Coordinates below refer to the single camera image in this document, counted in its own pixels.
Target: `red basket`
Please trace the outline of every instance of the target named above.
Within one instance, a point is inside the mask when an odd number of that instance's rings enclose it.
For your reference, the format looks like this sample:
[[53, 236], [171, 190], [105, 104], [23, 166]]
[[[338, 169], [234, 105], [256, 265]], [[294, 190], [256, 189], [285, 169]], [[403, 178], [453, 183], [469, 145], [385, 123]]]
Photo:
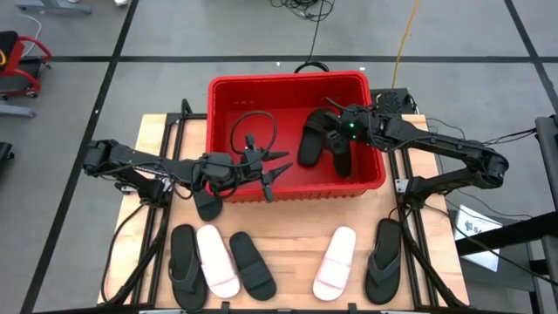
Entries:
[[[208, 97], [208, 152], [225, 152], [240, 156], [229, 145], [233, 124], [244, 114], [254, 110], [271, 113], [277, 122], [276, 142], [272, 151], [290, 152], [289, 156], [266, 162], [265, 170], [287, 162], [293, 166], [274, 183], [276, 200], [301, 200], [328, 197], [358, 196], [367, 189], [379, 188], [385, 180], [381, 153], [365, 144], [351, 143], [352, 171], [341, 178], [333, 167], [330, 152], [323, 151], [315, 167], [298, 165], [296, 154], [303, 135], [303, 125], [316, 108], [333, 106], [325, 97], [341, 106], [369, 105], [371, 96], [368, 80], [361, 72], [324, 72], [265, 76], [220, 77], [209, 85]], [[255, 115], [246, 118], [236, 128], [235, 147], [244, 147], [244, 136], [252, 133], [256, 145], [266, 147], [273, 127], [268, 117]], [[260, 182], [238, 188], [227, 201], [263, 201]]]

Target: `white slide sandal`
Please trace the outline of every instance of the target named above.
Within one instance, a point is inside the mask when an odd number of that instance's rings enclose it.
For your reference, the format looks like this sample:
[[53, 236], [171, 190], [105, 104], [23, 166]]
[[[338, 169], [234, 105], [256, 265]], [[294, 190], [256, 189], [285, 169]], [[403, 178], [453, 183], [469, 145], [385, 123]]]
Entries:
[[216, 227], [201, 227], [196, 235], [203, 275], [217, 297], [235, 296], [241, 289], [236, 268]]
[[323, 301], [337, 299], [349, 279], [357, 234], [349, 227], [339, 227], [331, 237], [322, 265], [314, 279], [314, 295]]

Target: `wooden tabletop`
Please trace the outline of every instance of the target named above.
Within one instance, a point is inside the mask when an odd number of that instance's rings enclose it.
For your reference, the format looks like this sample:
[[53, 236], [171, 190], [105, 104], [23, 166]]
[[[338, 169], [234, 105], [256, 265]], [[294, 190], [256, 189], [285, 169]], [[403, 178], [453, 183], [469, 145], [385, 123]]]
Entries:
[[[144, 115], [135, 148], [150, 154], [158, 154], [165, 119], [166, 115], [162, 114]], [[405, 119], [412, 122], [416, 127], [426, 129], [425, 117], [422, 115], [409, 115], [405, 116]], [[176, 127], [172, 131], [170, 143], [174, 143], [175, 136]], [[206, 121], [187, 121], [180, 158], [199, 158], [205, 151], [205, 139]], [[172, 148], [169, 149], [169, 158], [171, 154]], [[412, 171], [415, 175], [428, 178], [438, 174], [433, 154], [411, 149], [410, 155]], [[386, 154], [384, 154], [384, 164], [387, 173], [384, 185], [379, 189], [367, 191], [364, 195], [356, 198], [278, 201], [270, 204], [262, 202], [225, 203], [221, 214], [210, 223], [219, 229], [227, 247], [229, 237], [232, 234], [245, 231], [251, 235], [277, 284], [277, 294], [265, 302], [254, 300], [242, 289], [237, 296], [226, 300], [230, 302], [231, 308], [343, 310], [347, 309], [348, 303], [356, 303], [360, 310], [412, 309], [411, 289], [408, 284], [407, 267], [403, 257], [401, 258], [401, 279], [398, 293], [388, 304], [372, 304], [364, 294], [366, 261], [374, 247], [376, 226], [378, 221], [387, 217], [389, 211], [396, 206]], [[400, 160], [399, 171], [401, 172], [402, 165]], [[435, 208], [446, 210], [444, 197], [441, 195], [431, 196], [426, 203]], [[138, 204], [136, 195], [124, 196], [118, 224], [136, 209]], [[127, 223], [114, 245], [111, 267], [105, 282], [105, 291], [108, 297], [119, 289], [138, 262], [146, 224], [146, 213], [147, 209], [144, 209]], [[449, 221], [444, 215], [430, 210], [424, 210], [422, 217], [432, 266], [438, 271], [455, 296], [468, 304], [466, 287]], [[184, 223], [194, 226], [195, 229], [207, 224], [198, 216], [193, 200], [183, 201], [174, 197], [163, 267], [160, 273], [160, 286], [156, 303], [158, 308], [179, 307], [174, 301], [171, 282], [167, 275], [167, 264], [170, 256], [171, 231], [176, 226]], [[324, 302], [313, 295], [312, 284], [330, 238], [335, 229], [340, 226], [348, 226], [356, 231], [357, 246], [353, 256], [349, 282], [344, 293], [337, 300]], [[428, 304], [424, 273], [418, 263], [416, 263], [416, 268], [421, 301], [423, 304]], [[151, 282], [152, 274], [150, 266], [145, 274], [146, 280], [144, 280], [141, 301], [147, 300], [148, 284]], [[208, 293], [208, 295], [206, 308], [221, 308], [221, 302], [225, 300], [211, 293]]]

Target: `yellow cable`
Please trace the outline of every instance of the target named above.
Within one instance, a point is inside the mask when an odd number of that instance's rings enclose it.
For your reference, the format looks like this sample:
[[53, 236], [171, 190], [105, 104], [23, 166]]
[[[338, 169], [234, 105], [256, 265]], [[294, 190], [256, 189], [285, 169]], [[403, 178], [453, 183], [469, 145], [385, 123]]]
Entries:
[[3, 54], [3, 51], [0, 50], [0, 66], [5, 65], [6, 64], [6, 55]]
[[395, 70], [393, 70], [393, 81], [391, 82], [391, 88], [395, 88], [395, 82], [398, 80], [398, 68], [399, 68], [399, 60], [401, 59], [401, 52], [403, 51], [403, 47], [405, 46], [405, 42], [409, 37], [409, 31], [411, 30], [412, 20], [415, 18], [415, 14], [417, 13], [417, 9], [419, 8], [420, 0], [415, 0], [415, 6], [412, 8], [411, 17], [409, 17], [409, 22], [407, 22], [407, 28], [405, 28], [405, 34], [401, 39], [401, 44], [399, 45], [398, 51], [398, 58], [395, 60]]

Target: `black floor line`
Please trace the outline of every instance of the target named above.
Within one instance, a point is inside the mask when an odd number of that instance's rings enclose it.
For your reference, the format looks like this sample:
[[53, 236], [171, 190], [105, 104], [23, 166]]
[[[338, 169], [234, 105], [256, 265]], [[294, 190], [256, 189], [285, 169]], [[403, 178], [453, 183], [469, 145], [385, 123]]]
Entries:
[[517, 10], [515, 9], [514, 2], [512, 2], [512, 0], [504, 0], [504, 2], [506, 3], [507, 9], [509, 10], [509, 14], [512, 16], [512, 19], [514, 20], [514, 24], [515, 27], [517, 28], [517, 31], [520, 33], [521, 40], [523, 41], [523, 44], [525, 45], [525, 48], [529, 53], [529, 57], [531, 57], [534, 61], [533, 62], [534, 68], [537, 71], [537, 74], [539, 75], [539, 79], [541, 80], [545, 92], [547, 92], [548, 99], [550, 99], [550, 103], [552, 104], [552, 107], [558, 113], [558, 95], [556, 95], [556, 90], [554, 88], [554, 85], [552, 84], [552, 81], [548, 77], [547, 71], [545, 70], [544, 65], [541, 62], [541, 59], [539, 58], [539, 55], [537, 54], [537, 51], [534, 48], [533, 42], [531, 41], [531, 38], [529, 38], [529, 35], [527, 34], [527, 30], [525, 29], [525, 26], [523, 25], [523, 22], [521, 21], [521, 18], [517, 13]]
[[132, 0], [132, 2], [130, 3], [130, 8], [126, 13], [126, 18], [122, 25], [122, 29], [120, 30], [119, 38], [116, 42], [116, 45], [114, 46], [114, 51], [112, 52], [110, 63], [106, 69], [105, 78], [103, 78], [103, 83], [99, 88], [99, 94], [97, 95], [97, 99], [95, 100], [95, 105], [93, 106], [89, 122], [87, 123], [87, 127], [85, 128], [84, 137], [82, 138], [81, 144], [79, 145], [78, 155], [76, 156], [76, 160], [74, 161], [71, 168], [70, 177], [66, 183], [56, 215], [54, 216], [54, 222], [52, 223], [51, 231], [46, 238], [43, 252], [41, 253], [41, 256], [38, 260], [37, 268], [35, 269], [35, 273], [33, 274], [33, 278], [31, 279], [31, 284], [29, 286], [29, 289], [27, 290], [27, 294], [25, 295], [21, 313], [32, 313], [33, 309], [35, 308], [35, 303], [37, 302], [38, 295], [41, 291], [44, 277], [47, 270], [49, 269], [49, 264], [51, 263], [52, 254], [54, 253], [56, 243], [60, 236], [60, 232], [62, 231], [62, 225], [64, 224], [66, 214], [68, 213], [68, 208], [70, 207], [71, 198], [73, 197], [76, 185], [78, 184], [78, 178], [81, 173], [81, 165], [83, 163], [85, 153], [87, 152], [87, 145], [91, 141], [93, 132], [95, 131], [95, 127], [97, 126], [99, 115], [101, 114], [101, 110], [105, 103], [106, 94], [108, 93], [109, 87], [112, 82], [112, 76], [114, 75], [114, 71], [116, 70], [118, 57], [122, 52], [122, 48], [124, 47], [124, 43], [126, 41], [126, 36], [128, 34], [128, 31], [130, 30], [133, 15], [136, 11], [136, 8], [138, 7], [138, 1], [139, 0]]
[[[307, 56], [120, 56], [119, 62], [138, 63], [235, 63], [235, 62], [304, 62]], [[314, 56], [321, 62], [378, 62], [392, 63], [397, 56]], [[513, 57], [513, 56], [403, 56], [402, 63], [445, 63], [445, 64], [517, 64], [558, 63], [558, 57]], [[53, 62], [110, 62], [109, 56], [54, 56]]]

